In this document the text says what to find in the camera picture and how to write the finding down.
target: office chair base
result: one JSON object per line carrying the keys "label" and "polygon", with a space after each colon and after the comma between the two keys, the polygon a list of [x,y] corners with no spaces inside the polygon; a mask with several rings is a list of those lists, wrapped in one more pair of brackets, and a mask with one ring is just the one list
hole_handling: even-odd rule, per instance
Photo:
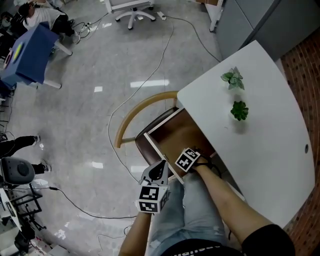
{"label": "office chair base", "polygon": [[128,30],[132,30],[135,18],[138,15],[148,17],[152,22],[154,22],[156,20],[156,18],[154,16],[150,15],[149,13],[146,13],[146,12],[144,12],[142,10],[137,10],[136,8],[133,8],[132,11],[126,11],[126,12],[120,14],[119,16],[117,16],[115,18],[115,21],[119,22],[122,17],[130,16],[130,20],[129,20],[129,24],[128,24]]}

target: black t-shirt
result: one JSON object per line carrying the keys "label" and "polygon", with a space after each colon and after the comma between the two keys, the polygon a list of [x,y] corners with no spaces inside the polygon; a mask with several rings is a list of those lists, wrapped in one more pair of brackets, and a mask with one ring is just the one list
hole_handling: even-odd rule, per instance
{"label": "black t-shirt", "polygon": [[[295,247],[290,237],[278,225],[259,228],[242,243],[246,256],[294,256]],[[161,256],[243,256],[236,249],[218,242],[187,239],[168,248]]]}

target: black sleeve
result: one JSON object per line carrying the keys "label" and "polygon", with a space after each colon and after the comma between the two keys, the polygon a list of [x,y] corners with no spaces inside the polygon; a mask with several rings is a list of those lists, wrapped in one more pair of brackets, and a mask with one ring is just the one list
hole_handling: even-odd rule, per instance
{"label": "black sleeve", "polygon": [[290,237],[278,225],[270,224],[250,234],[242,243],[247,256],[294,256],[295,246]]}

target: gray cabinet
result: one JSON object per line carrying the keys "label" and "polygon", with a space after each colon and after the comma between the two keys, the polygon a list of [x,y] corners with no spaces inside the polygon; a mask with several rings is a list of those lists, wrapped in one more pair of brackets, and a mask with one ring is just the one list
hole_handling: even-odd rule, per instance
{"label": "gray cabinet", "polygon": [[224,59],[257,40],[277,60],[319,26],[316,0],[226,0],[216,37]]}

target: white chair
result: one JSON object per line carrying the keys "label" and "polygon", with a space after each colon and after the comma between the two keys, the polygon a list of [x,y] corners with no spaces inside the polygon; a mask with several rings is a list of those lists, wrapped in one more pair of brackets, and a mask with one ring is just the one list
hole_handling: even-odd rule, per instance
{"label": "white chair", "polygon": [[133,29],[133,23],[137,15],[146,16],[150,18],[152,22],[156,20],[154,16],[138,9],[149,6],[149,10],[153,10],[155,0],[104,0],[104,2],[109,13],[131,9],[131,11],[126,11],[115,18],[115,21],[119,22],[122,17],[131,16],[128,24],[129,30]]}

